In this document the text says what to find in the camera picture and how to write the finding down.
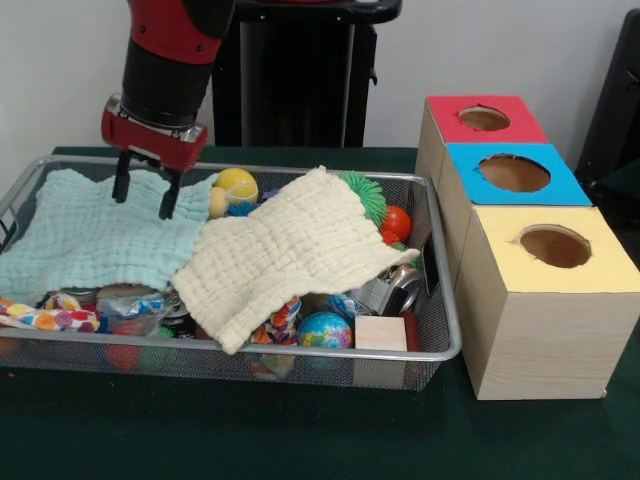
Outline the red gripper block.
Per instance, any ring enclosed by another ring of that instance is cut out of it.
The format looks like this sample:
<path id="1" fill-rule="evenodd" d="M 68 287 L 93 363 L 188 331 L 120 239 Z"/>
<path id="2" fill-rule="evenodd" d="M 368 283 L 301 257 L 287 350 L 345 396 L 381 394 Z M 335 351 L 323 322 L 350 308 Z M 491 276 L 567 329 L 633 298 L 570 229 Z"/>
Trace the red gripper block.
<path id="1" fill-rule="evenodd" d="M 159 218 L 173 218 L 182 184 L 182 173 L 189 171 L 198 161 L 207 143 L 208 129 L 196 123 L 184 131 L 151 127 L 131 117 L 121 115 L 119 105 L 106 106 L 101 120 L 104 141 L 122 150 L 114 176 L 113 199 L 124 203 L 130 182 L 130 163 L 133 153 L 157 160 L 169 182 L 159 209 Z"/>

